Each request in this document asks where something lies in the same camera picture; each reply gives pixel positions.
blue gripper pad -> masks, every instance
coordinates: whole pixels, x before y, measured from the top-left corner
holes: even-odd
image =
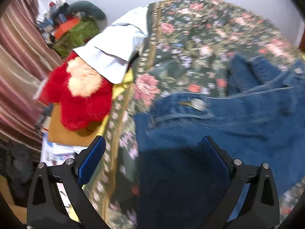
[[[96,136],[96,138],[89,145],[88,149],[86,149],[90,152],[87,153],[85,160],[79,168],[75,169],[75,173],[78,175],[77,184],[79,186],[83,186],[84,184],[87,184],[90,181],[97,165],[99,164],[105,152],[105,149],[105,139],[102,136]]]

white fabric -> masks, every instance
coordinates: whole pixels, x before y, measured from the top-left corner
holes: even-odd
[[[147,10],[148,5],[130,10],[86,45],[73,50],[110,82],[121,83],[128,61],[148,36]]]

red fur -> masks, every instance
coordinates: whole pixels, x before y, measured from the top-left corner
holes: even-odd
[[[90,97],[71,95],[67,62],[77,56],[72,51],[64,63],[50,74],[44,88],[49,102],[61,103],[61,123],[72,131],[87,127],[91,121],[101,121],[110,112],[112,97],[112,83],[105,78],[99,90]]]

denim waistband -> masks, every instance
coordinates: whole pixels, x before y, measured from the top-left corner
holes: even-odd
[[[297,60],[270,82],[225,98],[212,98],[192,92],[173,93],[155,101],[149,111],[148,129],[183,118],[226,124],[267,121],[279,113],[292,113],[304,90],[304,79],[304,64],[302,60]],[[191,106],[194,99],[203,101],[202,109]]]

floral bedspread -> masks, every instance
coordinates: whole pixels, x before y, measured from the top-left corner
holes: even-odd
[[[286,70],[301,53],[270,21],[222,0],[171,0],[148,9],[149,39],[131,85],[113,103],[105,131],[106,152],[86,186],[89,200],[114,229],[135,228],[139,158],[133,115],[173,92],[227,95],[235,53],[264,56]],[[280,197],[281,221],[305,187],[305,178]]]

